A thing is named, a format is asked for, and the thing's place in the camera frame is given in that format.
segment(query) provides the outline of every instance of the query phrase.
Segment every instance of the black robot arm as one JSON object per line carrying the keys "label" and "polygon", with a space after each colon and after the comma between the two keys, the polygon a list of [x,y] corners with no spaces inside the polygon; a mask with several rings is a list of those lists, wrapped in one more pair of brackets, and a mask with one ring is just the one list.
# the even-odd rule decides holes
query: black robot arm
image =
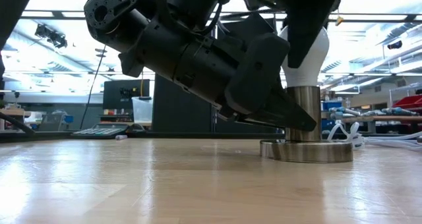
{"label": "black robot arm", "polygon": [[244,20],[241,32],[209,34],[228,1],[88,0],[84,11],[91,35],[121,52],[123,74],[138,77],[148,67],[211,103],[226,120],[313,130],[316,122],[281,86],[289,43],[259,14]]}

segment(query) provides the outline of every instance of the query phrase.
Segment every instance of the white container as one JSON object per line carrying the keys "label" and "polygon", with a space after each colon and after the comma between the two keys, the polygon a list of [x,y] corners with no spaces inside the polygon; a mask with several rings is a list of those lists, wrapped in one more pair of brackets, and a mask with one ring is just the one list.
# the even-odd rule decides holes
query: white container
{"label": "white container", "polygon": [[132,98],[133,120],[135,123],[152,123],[152,99]]}

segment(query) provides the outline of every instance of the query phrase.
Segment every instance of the computer monitor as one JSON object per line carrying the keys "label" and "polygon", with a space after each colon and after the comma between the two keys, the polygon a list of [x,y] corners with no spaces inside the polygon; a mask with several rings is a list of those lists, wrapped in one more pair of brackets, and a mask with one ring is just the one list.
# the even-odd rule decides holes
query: computer monitor
{"label": "computer monitor", "polygon": [[104,82],[103,109],[133,109],[131,98],[137,96],[150,96],[149,79]]}

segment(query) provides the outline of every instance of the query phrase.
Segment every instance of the ceiling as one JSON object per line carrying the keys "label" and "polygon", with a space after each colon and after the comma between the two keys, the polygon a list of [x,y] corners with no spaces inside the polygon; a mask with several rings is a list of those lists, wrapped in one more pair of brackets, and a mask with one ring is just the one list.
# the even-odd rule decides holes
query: ceiling
{"label": "ceiling", "polygon": [[[104,45],[94,40],[83,20],[86,0],[30,0],[26,11],[2,50],[5,78],[14,82],[12,90],[88,92],[100,62]],[[246,11],[243,0],[231,0],[224,12]],[[346,21],[328,25],[330,51],[318,78],[323,88],[337,91],[382,82],[392,74],[415,74],[422,67],[422,27],[419,23],[399,23],[412,17],[422,20],[422,0],[342,0],[340,16]],[[330,19],[336,20],[337,14]],[[68,46],[54,46],[34,35],[38,24],[66,35]],[[282,22],[278,22],[278,31]],[[386,45],[402,40],[400,49]],[[102,90],[104,81],[132,79],[121,74],[119,52],[106,48],[94,91]],[[144,78],[154,79],[145,69]]]}

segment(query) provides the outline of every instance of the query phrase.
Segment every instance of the black screw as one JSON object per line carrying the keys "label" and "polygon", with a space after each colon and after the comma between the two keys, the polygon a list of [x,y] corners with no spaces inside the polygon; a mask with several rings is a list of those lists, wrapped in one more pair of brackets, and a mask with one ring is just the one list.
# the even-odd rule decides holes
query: black screw
{"label": "black screw", "polygon": [[257,70],[261,70],[261,69],[262,69],[262,63],[260,63],[260,62],[256,62],[256,63],[255,63],[255,68],[256,68]]}

